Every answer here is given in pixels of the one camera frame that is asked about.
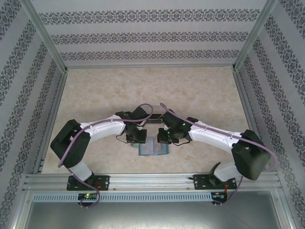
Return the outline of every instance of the enclosure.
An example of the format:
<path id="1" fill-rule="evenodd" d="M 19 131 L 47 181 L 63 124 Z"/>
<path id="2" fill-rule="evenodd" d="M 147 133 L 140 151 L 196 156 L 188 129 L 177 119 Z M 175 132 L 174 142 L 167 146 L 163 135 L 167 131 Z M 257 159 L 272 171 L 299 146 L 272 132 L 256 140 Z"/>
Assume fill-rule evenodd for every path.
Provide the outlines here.
<path id="1" fill-rule="evenodd" d="M 304 3 L 1 0 L 0 228 L 305 228 Z M 193 141 L 140 156 L 108 136 L 84 161 L 110 176 L 109 189 L 80 209 L 51 141 L 71 119 L 161 102 L 223 130 L 253 130 L 277 170 L 245 179 L 214 208 L 189 177 L 231 155 Z"/>

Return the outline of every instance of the floral pattern stripe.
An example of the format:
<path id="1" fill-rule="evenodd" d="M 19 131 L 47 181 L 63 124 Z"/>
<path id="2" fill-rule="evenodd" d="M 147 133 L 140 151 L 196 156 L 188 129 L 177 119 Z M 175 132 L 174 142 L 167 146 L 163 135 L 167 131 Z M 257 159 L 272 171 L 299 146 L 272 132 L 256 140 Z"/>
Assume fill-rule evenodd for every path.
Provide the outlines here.
<path id="1" fill-rule="evenodd" d="M 248 32 L 127 32 L 52 35 L 59 44 L 130 42 L 244 42 Z"/>
<path id="2" fill-rule="evenodd" d="M 18 193 L 18 186 L 20 184 L 20 179 L 21 179 L 21 175 L 24 171 L 24 168 L 26 166 L 26 162 L 28 159 L 28 154 L 30 152 L 30 149 L 32 147 L 32 142 L 38 127 L 38 123 L 40 121 L 42 112 L 43 112 L 43 108 L 45 105 L 45 102 L 47 100 L 48 97 L 48 93 L 54 78 L 54 74 L 56 71 L 56 63 L 54 60 L 52 60 L 50 67 L 48 69 L 48 73 L 46 75 L 45 81 L 43 83 L 43 86 L 41 88 L 41 92 L 39 95 L 39 98 L 36 102 L 36 106 L 35 109 L 33 111 L 28 129 L 26 131 L 26 135 L 24 137 L 24 141 L 22 142 L 22 147 L 20 148 L 20 151 L 18 153 L 18 159 L 15 163 L 15 166 L 13 168 L 13 172 L 11 174 L 11 178 L 9 181 L 9 186 L 7 187 L 7 191 L 4 194 L 4 201 L 1 203 L 1 208 L 0 208 L 0 228 L 4 229 L 6 228 L 6 224 L 8 222 L 9 219 L 9 214 L 12 211 L 12 206 L 13 206 L 13 201 Z M 60 79 L 57 83 L 57 88 L 56 88 L 56 92 L 57 89 L 59 87 L 59 83 L 60 83 Z M 53 103 L 55 100 L 55 95 L 56 92 L 54 94 L 53 97 L 53 101 L 52 101 L 52 105 L 50 107 L 50 111 L 49 111 L 49 116 L 51 114 L 51 110 L 53 107 Z M 43 132 L 46 131 L 46 127 L 47 127 L 47 122 L 45 123 L 45 127 Z"/>
<path id="3" fill-rule="evenodd" d="M 236 58 L 239 50 L 158 50 L 111 52 L 62 52 L 64 61 Z"/>
<path id="4" fill-rule="evenodd" d="M 36 33 L 35 27 L 32 22 L 29 20 L 24 30 L 22 31 L 21 36 L 14 47 L 14 50 L 9 56 L 9 59 L 6 61 L 6 65 L 0 74 L 0 106 L 2 105 L 2 101 L 5 99 L 5 95 L 7 94 L 10 84 L 12 80 L 15 78 L 15 74 L 20 67 L 21 61 L 23 60 L 26 51 Z"/>
<path id="5" fill-rule="evenodd" d="M 0 10 L 0 41 L 20 11 L 21 4 L 18 0 L 7 0 Z"/>
<path id="6" fill-rule="evenodd" d="M 300 0 L 280 0 L 291 21 L 305 39 L 305 6 Z"/>
<path id="7" fill-rule="evenodd" d="M 257 79 L 255 69 L 248 56 L 246 57 L 246 59 L 244 61 L 244 66 L 246 68 L 247 75 L 244 75 L 241 77 L 242 83 L 244 85 L 245 90 L 247 90 L 247 88 L 245 87 L 245 84 L 244 84 L 243 77 L 247 77 L 250 79 L 252 88 L 255 93 L 255 97 L 256 97 L 258 105 L 260 107 L 260 112 L 262 114 L 262 118 L 266 125 L 267 131 L 270 135 L 271 143 L 274 147 L 274 152 L 276 152 L 276 155 L 279 160 L 279 165 L 280 165 L 280 167 L 282 169 L 282 173 L 284 175 L 286 185 L 289 188 L 289 194 L 292 198 L 292 201 L 294 202 L 294 207 L 295 207 L 295 210 L 297 211 L 298 217 L 300 218 L 301 225 L 303 227 L 305 227 L 305 203 L 304 203 L 304 198 L 302 197 L 302 191 L 298 187 L 299 184 L 296 181 L 296 177 L 295 177 L 294 170 L 293 170 L 293 165 L 287 159 L 287 152 L 281 141 L 281 137 L 280 137 L 277 127 L 275 125 L 273 116 L 271 115 L 270 108 L 267 104 L 267 99 L 266 99 L 264 92 L 260 86 L 260 83 Z M 250 102 L 250 98 L 249 98 L 249 95 L 247 92 L 246 92 L 246 95 L 248 97 L 248 101 Z M 258 125 L 256 119 L 255 119 L 255 123 L 256 123 L 257 129 L 259 130 L 259 125 Z"/>
<path id="8" fill-rule="evenodd" d="M 259 9 L 198 9 L 198 10 L 118 10 L 40 13 L 45 25 L 178 22 L 178 21 L 255 21 Z"/>
<path id="9" fill-rule="evenodd" d="M 305 78 L 304 69 L 300 62 L 295 57 L 294 52 L 290 48 L 288 41 L 285 39 L 278 24 L 275 22 L 273 16 L 270 16 L 264 25 L 269 37 L 271 38 L 273 45 L 275 46 L 277 53 L 280 55 L 281 60 L 287 72 L 297 89 L 298 94 L 303 100 L 305 105 Z"/>
<path id="10" fill-rule="evenodd" d="M 291 106 L 282 89 L 281 83 L 276 76 L 270 59 L 259 39 L 254 42 L 253 49 L 256 52 L 258 60 L 260 61 L 266 75 L 266 79 L 269 82 L 270 89 L 273 92 L 283 120 L 286 123 L 288 133 L 293 140 L 294 146 L 296 147 L 296 152 L 299 154 L 299 158 L 303 162 L 303 166 L 305 166 L 305 137 L 303 132 L 300 130 L 301 127 L 295 118 L 294 112 L 291 110 Z"/>
<path id="11" fill-rule="evenodd" d="M 16 105 L 14 106 L 13 112 L 11 113 L 11 117 L 9 118 L 8 123 L 6 124 L 6 128 L 2 134 L 0 141 L 0 172 L 2 171 L 2 167 L 5 164 L 5 158 L 8 156 L 10 151 L 10 147 L 17 133 L 20 121 L 27 107 L 31 92 L 34 88 L 36 79 L 47 55 L 47 52 L 47 47 L 44 43 L 42 43 L 22 86 L 20 95 L 16 101 Z"/>

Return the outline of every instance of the marble floor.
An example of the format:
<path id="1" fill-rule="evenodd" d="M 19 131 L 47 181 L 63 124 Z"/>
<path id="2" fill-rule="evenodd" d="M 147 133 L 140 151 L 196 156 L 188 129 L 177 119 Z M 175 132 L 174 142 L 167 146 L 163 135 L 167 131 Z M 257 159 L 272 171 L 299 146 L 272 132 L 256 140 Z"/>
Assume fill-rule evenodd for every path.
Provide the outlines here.
<path id="1" fill-rule="evenodd" d="M 214 127 L 237 132 L 248 128 L 230 67 L 85 69 L 69 70 L 51 140 L 68 120 L 92 122 L 160 102 Z M 89 145 L 84 161 L 94 173 L 197 173 L 233 160 L 200 142 L 170 145 L 169 150 L 168 155 L 139 156 L 138 149 L 109 136 Z M 42 173 L 68 173 L 58 163 L 49 148 Z"/>

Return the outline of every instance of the cable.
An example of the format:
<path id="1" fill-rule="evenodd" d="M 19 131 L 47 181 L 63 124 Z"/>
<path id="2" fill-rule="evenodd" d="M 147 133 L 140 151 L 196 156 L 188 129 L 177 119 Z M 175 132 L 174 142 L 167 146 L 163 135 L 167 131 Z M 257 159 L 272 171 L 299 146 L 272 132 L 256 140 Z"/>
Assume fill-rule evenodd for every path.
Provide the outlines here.
<path id="1" fill-rule="evenodd" d="M 213 203 L 213 202 L 215 202 L 215 203 L 217 203 L 217 204 L 220 204 L 221 207 L 223 206 L 223 203 L 220 202 L 220 201 L 218 201 L 218 200 L 213 199 L 212 203 Z"/>
<path id="2" fill-rule="evenodd" d="M 128 144 L 128 142 L 124 142 L 124 141 L 122 141 L 122 140 L 120 140 L 118 137 L 119 136 L 122 136 L 124 133 L 121 133 L 120 135 L 117 135 L 117 136 L 115 136 L 116 137 L 116 139 L 118 139 L 120 142 L 123 142 L 123 143 L 125 143 L 125 144 Z"/>
<path id="3" fill-rule="evenodd" d="M 70 149 L 71 149 L 71 147 L 72 147 L 72 145 L 74 144 L 74 142 L 76 141 L 76 139 L 81 135 L 82 132 L 84 132 L 85 130 L 89 129 L 90 127 L 93 127 L 93 126 L 98 125 L 98 124 L 101 124 L 101 123 L 106 123 L 106 122 L 130 122 L 130 123 L 137 123 L 137 122 L 146 121 L 146 120 L 148 120 L 148 119 L 152 116 L 152 114 L 153 114 L 153 106 L 151 106 L 150 104 L 141 104 L 141 105 L 139 105 L 138 107 L 141 107 L 141 106 L 144 106 L 144 105 L 149 106 L 150 109 L 151 109 L 151 113 L 150 113 L 146 118 L 138 119 L 138 120 L 129 120 L 129 119 L 104 119 L 104 120 L 100 120 L 100 121 L 98 121 L 98 122 L 92 123 L 91 125 L 88 125 L 88 126 L 84 127 L 82 130 L 80 130 L 80 131 L 75 135 L 75 137 L 74 137 L 74 138 L 72 139 L 72 141 L 70 142 L 68 148 L 66 149 L 65 153 L 63 154 L 63 156 L 62 156 L 62 158 L 61 158 L 61 161 L 60 161 L 59 164 L 58 164 L 58 168 L 60 168 L 60 167 L 62 166 L 64 160 L 66 159 L 66 157 L 67 157 L 67 155 L 68 155 L 68 153 L 69 153 L 69 151 L 70 151 Z M 85 186 L 91 188 L 92 190 L 96 191 L 97 195 L 99 196 L 98 198 L 96 198 L 96 201 L 95 201 L 93 204 L 91 204 L 90 206 L 87 206 L 86 208 L 87 208 L 87 209 L 88 209 L 88 208 L 92 208 L 94 205 L 98 204 L 98 202 L 99 202 L 99 200 L 100 200 L 100 198 L 101 198 L 101 194 L 100 194 L 99 190 L 96 189 L 95 187 L 93 187 L 93 186 L 91 186 L 91 185 L 85 183 L 84 181 L 82 181 L 81 179 L 79 179 L 78 176 L 76 176 L 75 174 L 73 174 L 73 176 L 74 176 L 75 179 L 77 179 L 81 184 L 83 184 L 83 185 L 85 185 Z"/>
<path id="4" fill-rule="evenodd" d="M 230 201 L 233 199 L 233 197 L 234 197 L 235 194 L 237 193 L 237 190 L 239 189 L 240 185 L 242 184 L 243 178 L 244 178 L 243 176 L 240 177 L 240 181 L 239 181 L 239 183 L 238 183 L 236 189 L 234 190 L 234 192 L 232 193 L 232 195 L 230 196 L 230 198 L 228 198 L 227 201 L 224 202 L 224 205 L 226 205 L 228 202 L 230 202 Z"/>
<path id="5" fill-rule="evenodd" d="M 135 126 L 136 127 L 143 127 L 143 126 L 145 126 L 146 125 L 146 123 L 147 123 L 147 121 L 143 124 L 143 125 L 138 125 L 138 124 L 135 124 Z"/>
<path id="6" fill-rule="evenodd" d="M 213 132 L 215 132 L 215 133 L 218 133 L 218 134 L 221 134 L 221 135 L 224 135 L 224 136 L 227 136 L 227 137 L 232 137 L 232 138 L 235 138 L 235 139 L 238 139 L 238 140 L 241 140 L 241 141 L 250 143 L 250 144 L 252 144 L 252 145 L 255 145 L 255 146 L 260 147 L 260 148 L 262 148 L 263 150 L 267 151 L 267 152 L 270 153 L 271 156 L 274 158 L 275 164 L 273 165 L 273 167 L 264 170 L 264 172 L 272 171 L 272 170 L 274 170 L 274 169 L 278 166 L 278 160 L 277 160 L 277 157 L 276 157 L 275 153 L 272 152 L 272 151 L 271 151 L 270 149 L 268 149 L 267 147 L 265 147 L 264 145 L 261 145 L 261 144 L 259 144 L 259 143 L 256 143 L 256 142 L 254 142 L 254 141 L 251 141 L 251 140 L 248 140 L 248 139 L 245 139 L 245 138 L 242 138 L 242 137 L 238 137 L 238 136 L 234 136 L 234 135 L 228 134 L 228 133 L 223 132 L 223 131 L 220 131 L 220 130 L 216 130 L 216 129 L 214 129 L 214 128 L 210 128 L 210 127 L 206 127 L 206 126 L 203 126 L 203 125 L 199 125 L 199 124 L 193 123 L 193 122 L 187 120 L 186 118 L 183 118 L 182 116 L 180 116 L 180 115 L 174 113 L 173 111 L 169 110 L 169 109 L 166 107 L 165 104 L 160 103 L 160 106 L 161 106 L 162 108 L 164 108 L 167 112 L 171 113 L 172 115 L 176 116 L 177 118 L 180 118 L 181 120 L 183 120 L 183 121 L 185 121 L 185 122 L 187 122 L 187 123 L 189 123 L 189 124 L 192 124 L 192 125 L 197 126 L 197 127 L 199 127 L 199 128 L 204 128 L 204 129 L 213 131 Z"/>
<path id="7" fill-rule="evenodd" d="M 182 146 L 182 145 L 184 145 L 184 144 L 189 144 L 191 141 L 188 141 L 188 142 L 183 142 L 183 143 L 181 143 L 181 144 L 179 144 L 179 145 L 177 145 L 177 144 L 175 144 L 174 142 L 173 142 L 173 144 L 175 145 L 175 146 Z"/>
<path id="8" fill-rule="evenodd" d="M 84 132 L 85 130 L 95 126 L 95 125 L 98 125 L 98 124 L 101 124 L 101 123 L 107 123 L 107 122 L 130 122 L 130 123 L 137 123 L 137 122 L 142 122 L 142 121 L 145 121 L 147 119 L 149 119 L 152 114 L 153 114 L 153 107 L 150 105 L 150 104 L 141 104 L 139 105 L 138 107 L 141 107 L 141 106 L 144 106 L 144 105 L 147 105 L 151 108 L 151 113 L 146 117 L 146 118 L 142 118 L 142 119 L 138 119 L 138 120 L 130 120 L 130 119 L 104 119 L 104 120 L 100 120 L 98 122 L 95 122 L 95 123 L 92 123 L 91 125 L 88 125 L 86 127 L 84 127 L 82 130 L 80 130 L 76 135 L 75 137 L 72 139 L 72 141 L 70 142 L 68 148 L 66 149 L 65 153 L 63 154 L 62 158 L 61 158 L 61 161 L 59 162 L 58 164 L 58 168 L 60 168 L 64 162 L 64 160 L 66 159 L 67 157 L 67 154 L 68 152 L 70 151 L 72 145 L 74 144 L 74 142 L 76 141 L 76 139 L 82 134 L 82 132 Z"/>
<path id="9" fill-rule="evenodd" d="M 224 195 L 225 195 L 225 196 L 228 195 L 227 191 L 228 191 L 228 184 L 226 183 L 226 184 L 224 185 Z"/>
<path id="10" fill-rule="evenodd" d="M 97 195 L 99 196 L 98 198 L 96 198 L 96 201 L 95 201 L 93 204 L 91 204 L 90 206 L 87 206 L 86 208 L 87 208 L 87 209 L 88 209 L 88 208 L 92 208 L 94 205 L 97 205 L 98 202 L 99 202 L 100 199 L 101 199 L 101 194 L 100 194 L 99 190 L 96 189 L 95 187 L 93 187 L 93 186 L 91 186 L 91 185 L 89 185 L 89 184 L 83 182 L 81 179 L 78 178 L 78 176 L 76 176 L 75 174 L 73 174 L 73 172 L 72 172 L 69 168 L 67 168 L 67 170 L 68 170 L 70 173 L 72 173 L 72 175 L 74 176 L 74 178 L 77 179 L 80 183 L 82 183 L 83 185 L 85 185 L 85 186 L 87 186 L 87 187 L 93 189 L 94 191 L 96 191 Z"/>

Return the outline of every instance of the aluminum frame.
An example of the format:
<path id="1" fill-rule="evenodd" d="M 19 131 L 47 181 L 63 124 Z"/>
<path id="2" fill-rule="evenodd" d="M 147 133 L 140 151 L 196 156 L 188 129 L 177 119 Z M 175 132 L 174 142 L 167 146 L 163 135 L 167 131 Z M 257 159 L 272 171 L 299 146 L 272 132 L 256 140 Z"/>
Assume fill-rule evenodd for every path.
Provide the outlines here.
<path id="1" fill-rule="evenodd" d="M 258 34 L 264 27 L 264 24 L 266 20 L 268 19 L 270 13 L 272 12 L 273 8 L 275 7 L 277 0 L 267 0 L 261 13 L 258 15 L 258 18 L 251 29 L 251 32 L 249 33 L 249 36 L 247 37 L 242 49 L 240 50 L 236 61 L 234 62 L 233 66 L 235 70 L 239 70 L 242 66 L 245 58 L 247 57 L 253 43 L 257 39 Z"/>
<path id="2" fill-rule="evenodd" d="M 189 179 L 194 174 L 196 173 L 108 174 L 110 176 L 109 190 L 102 191 L 102 193 L 193 193 L 223 191 L 218 189 L 195 190 L 193 181 Z M 69 176 L 70 174 L 27 175 L 10 228 L 25 228 L 33 196 L 37 193 L 57 193 L 60 195 L 62 193 L 87 192 L 67 191 L 66 186 Z M 263 172 L 257 181 L 244 178 L 238 191 L 270 191 L 281 227 L 283 229 L 296 229 L 277 172 Z"/>
<path id="3" fill-rule="evenodd" d="M 29 16 L 31 22 L 35 26 L 38 34 L 40 35 L 41 39 L 45 43 L 48 48 L 48 51 L 51 53 L 54 61 L 56 62 L 57 66 L 63 73 L 67 66 L 65 65 L 59 51 L 57 50 L 51 36 L 49 35 L 45 25 L 43 24 L 39 14 L 37 13 L 33 3 L 31 0 L 20 0 L 20 3 L 24 10 L 26 11 L 27 15 Z"/>

